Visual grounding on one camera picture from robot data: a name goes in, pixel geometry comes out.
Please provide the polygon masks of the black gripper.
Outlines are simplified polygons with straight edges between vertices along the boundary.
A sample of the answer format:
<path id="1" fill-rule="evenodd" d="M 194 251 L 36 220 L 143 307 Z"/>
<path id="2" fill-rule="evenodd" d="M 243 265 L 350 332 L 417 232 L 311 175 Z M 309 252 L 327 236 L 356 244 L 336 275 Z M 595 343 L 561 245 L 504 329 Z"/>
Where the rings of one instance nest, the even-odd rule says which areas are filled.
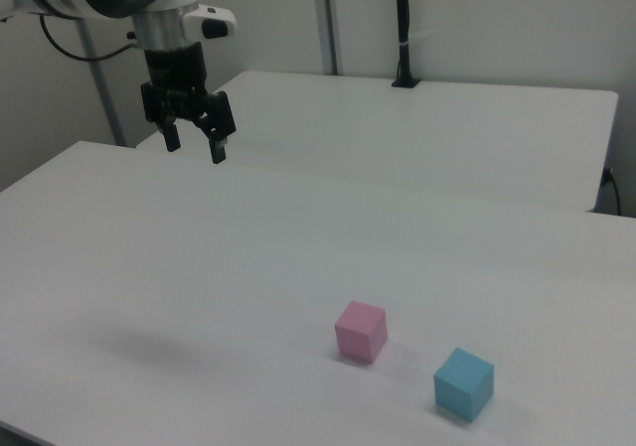
<path id="1" fill-rule="evenodd" d="M 227 94 L 210 93 L 202 45 L 144 52 L 150 80 L 141 85 L 145 117 L 157 125 L 168 152 L 181 147 L 176 121 L 193 122 L 208 139 L 214 164 L 226 160 L 228 137 L 237 128 Z"/>

